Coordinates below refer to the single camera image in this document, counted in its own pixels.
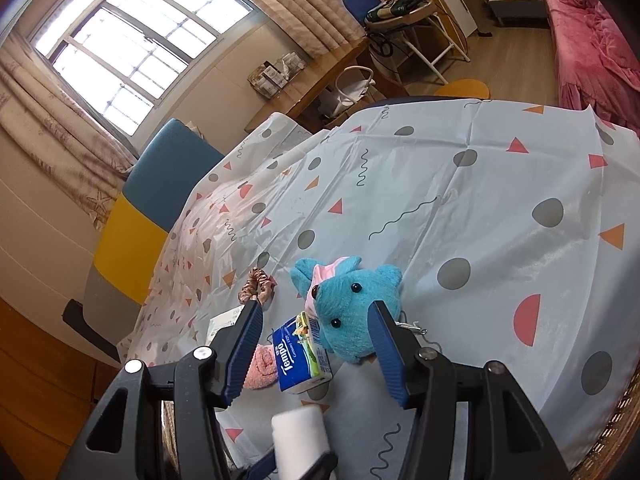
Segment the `white wet wipes pack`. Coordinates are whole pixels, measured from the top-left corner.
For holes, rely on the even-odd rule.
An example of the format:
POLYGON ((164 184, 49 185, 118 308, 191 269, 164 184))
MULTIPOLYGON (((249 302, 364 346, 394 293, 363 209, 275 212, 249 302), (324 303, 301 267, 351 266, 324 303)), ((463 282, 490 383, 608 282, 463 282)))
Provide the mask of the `white wet wipes pack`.
POLYGON ((221 314, 218 314, 213 318, 211 318, 209 320, 208 329, 206 333, 206 341, 205 341, 206 346, 209 346, 213 342, 216 335, 223 328, 233 326, 238 320, 238 318, 240 317, 243 309, 244 309, 244 306, 242 304, 239 304, 233 309, 230 309, 226 312, 222 312, 221 314))

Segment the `pink fuzzy socks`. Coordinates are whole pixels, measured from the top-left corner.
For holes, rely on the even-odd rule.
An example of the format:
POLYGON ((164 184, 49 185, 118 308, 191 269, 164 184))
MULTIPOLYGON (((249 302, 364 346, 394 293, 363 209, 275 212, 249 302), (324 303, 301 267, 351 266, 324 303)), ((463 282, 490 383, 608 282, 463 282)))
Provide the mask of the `pink fuzzy socks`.
POLYGON ((273 348, 268 344, 258 344, 250 361, 243 387, 259 390, 271 386, 277 380, 278 370, 273 348))

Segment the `thin brown satin scrunchie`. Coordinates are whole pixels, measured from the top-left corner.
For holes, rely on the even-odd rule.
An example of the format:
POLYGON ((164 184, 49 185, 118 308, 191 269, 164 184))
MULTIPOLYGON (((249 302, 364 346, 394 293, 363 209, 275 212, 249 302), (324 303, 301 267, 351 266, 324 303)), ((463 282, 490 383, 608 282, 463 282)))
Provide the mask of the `thin brown satin scrunchie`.
POLYGON ((267 307, 276 286, 277 283, 272 276, 262 269, 253 268, 248 272, 247 280, 239 291, 239 302, 246 304, 247 301, 257 300, 263 307, 267 307))

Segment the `blue Tempo tissue pack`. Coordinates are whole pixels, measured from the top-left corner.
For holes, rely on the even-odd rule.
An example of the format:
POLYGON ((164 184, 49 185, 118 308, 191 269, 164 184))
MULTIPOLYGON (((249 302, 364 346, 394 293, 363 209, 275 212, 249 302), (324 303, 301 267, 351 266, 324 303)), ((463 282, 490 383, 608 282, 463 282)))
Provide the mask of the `blue Tempo tissue pack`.
POLYGON ((272 334, 280 390, 299 394, 333 378, 326 349, 320 342, 315 318, 300 312, 272 334))

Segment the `blue plush toy pink shirt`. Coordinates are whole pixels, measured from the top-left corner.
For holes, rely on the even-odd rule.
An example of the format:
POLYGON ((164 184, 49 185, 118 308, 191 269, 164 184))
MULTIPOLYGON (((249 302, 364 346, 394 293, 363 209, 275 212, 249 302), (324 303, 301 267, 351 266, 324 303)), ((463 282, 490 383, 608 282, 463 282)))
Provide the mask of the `blue plush toy pink shirt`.
POLYGON ((356 256, 331 263, 303 258, 290 271, 305 311, 318 322, 322 347, 352 364, 374 353, 368 329, 370 305, 384 302, 394 320, 401 312, 401 270, 392 264, 363 269, 360 263, 356 256))

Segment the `wooden wardrobe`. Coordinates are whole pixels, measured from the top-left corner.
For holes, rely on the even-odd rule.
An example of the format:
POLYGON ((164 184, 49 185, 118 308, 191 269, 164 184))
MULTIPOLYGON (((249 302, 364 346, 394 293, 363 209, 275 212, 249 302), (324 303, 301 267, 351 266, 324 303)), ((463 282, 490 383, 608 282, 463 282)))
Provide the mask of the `wooden wardrobe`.
POLYGON ((1 304, 1 477, 54 479, 117 370, 1 304))

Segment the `grey yellow blue headboard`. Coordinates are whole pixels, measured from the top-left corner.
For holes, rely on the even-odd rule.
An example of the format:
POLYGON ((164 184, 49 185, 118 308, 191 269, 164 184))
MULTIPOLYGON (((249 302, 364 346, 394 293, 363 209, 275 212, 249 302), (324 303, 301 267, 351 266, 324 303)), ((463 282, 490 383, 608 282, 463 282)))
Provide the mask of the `grey yellow blue headboard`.
POLYGON ((93 256, 101 278, 134 304, 149 293, 154 266, 195 185, 224 158, 176 118, 134 164, 93 256))

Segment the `wooden side desk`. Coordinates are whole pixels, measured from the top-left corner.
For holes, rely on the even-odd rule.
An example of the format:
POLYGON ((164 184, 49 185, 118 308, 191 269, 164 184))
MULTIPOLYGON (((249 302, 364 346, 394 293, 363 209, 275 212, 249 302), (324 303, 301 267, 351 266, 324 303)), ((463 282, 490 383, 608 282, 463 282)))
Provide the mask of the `wooden side desk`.
POLYGON ((363 38, 312 60, 282 90, 265 102, 244 127, 244 131, 252 133, 273 113, 297 118, 320 96, 323 89, 329 84, 334 84, 337 76, 345 68, 355 65, 358 56, 366 52, 368 47, 369 40, 363 38))

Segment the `white handbag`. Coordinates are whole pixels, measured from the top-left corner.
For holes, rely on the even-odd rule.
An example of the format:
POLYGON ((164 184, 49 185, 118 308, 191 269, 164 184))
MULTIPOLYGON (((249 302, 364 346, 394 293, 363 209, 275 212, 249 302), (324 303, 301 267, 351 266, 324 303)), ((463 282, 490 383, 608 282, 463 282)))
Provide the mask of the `white handbag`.
POLYGON ((333 119, 357 104, 374 86, 373 70, 367 66, 344 68, 334 80, 332 89, 325 88, 319 96, 318 112, 333 119))

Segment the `packages on desk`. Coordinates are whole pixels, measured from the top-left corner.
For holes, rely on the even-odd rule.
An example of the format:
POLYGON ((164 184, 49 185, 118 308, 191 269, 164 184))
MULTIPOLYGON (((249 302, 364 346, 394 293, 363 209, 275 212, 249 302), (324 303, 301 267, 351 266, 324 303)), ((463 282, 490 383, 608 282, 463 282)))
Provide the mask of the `packages on desk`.
POLYGON ((271 63, 265 61, 248 76, 250 86, 263 98, 269 100, 284 89, 304 68, 306 62, 296 52, 288 52, 271 63))

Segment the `left floral curtain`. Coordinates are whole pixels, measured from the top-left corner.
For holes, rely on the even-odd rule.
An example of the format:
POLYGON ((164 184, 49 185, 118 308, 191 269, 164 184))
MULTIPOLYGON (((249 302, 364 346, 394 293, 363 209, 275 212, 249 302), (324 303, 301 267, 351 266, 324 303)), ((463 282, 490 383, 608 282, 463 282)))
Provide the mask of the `left floral curtain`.
POLYGON ((1 46, 1 130, 96 230, 104 228, 137 159, 65 91, 17 32, 1 46))

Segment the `white folding table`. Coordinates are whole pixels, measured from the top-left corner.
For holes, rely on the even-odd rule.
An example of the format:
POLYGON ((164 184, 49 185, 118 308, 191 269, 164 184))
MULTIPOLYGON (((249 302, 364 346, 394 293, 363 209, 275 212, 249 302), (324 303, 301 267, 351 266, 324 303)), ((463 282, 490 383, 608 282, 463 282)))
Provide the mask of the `white folding table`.
POLYGON ((364 26, 368 32, 378 32, 385 38, 398 37, 410 52, 416 55, 431 70, 441 84, 446 86, 449 81, 438 70, 436 64, 446 58, 451 51, 460 54, 462 60, 471 59, 462 47, 454 42, 446 31, 438 14, 438 6, 432 0, 386 0, 372 8, 364 17, 364 26), (431 27, 439 32, 446 40, 438 55, 430 60, 418 45, 418 28, 431 27))

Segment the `pink ruffled bed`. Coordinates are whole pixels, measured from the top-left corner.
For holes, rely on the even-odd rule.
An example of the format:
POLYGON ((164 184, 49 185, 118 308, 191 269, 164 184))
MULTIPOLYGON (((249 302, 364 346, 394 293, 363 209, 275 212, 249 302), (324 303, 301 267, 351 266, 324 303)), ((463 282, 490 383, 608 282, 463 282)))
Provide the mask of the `pink ruffled bed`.
POLYGON ((555 46, 559 106, 590 106, 639 130, 639 62, 599 0, 544 0, 555 46))

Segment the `window with metal frame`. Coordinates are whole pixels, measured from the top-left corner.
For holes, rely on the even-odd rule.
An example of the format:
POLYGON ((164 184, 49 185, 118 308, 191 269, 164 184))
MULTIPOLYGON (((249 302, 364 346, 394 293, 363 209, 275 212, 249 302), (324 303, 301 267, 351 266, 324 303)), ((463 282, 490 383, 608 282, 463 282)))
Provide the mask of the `window with metal frame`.
POLYGON ((250 0, 62 0, 32 45, 93 110, 134 136, 183 73, 255 11, 250 0))

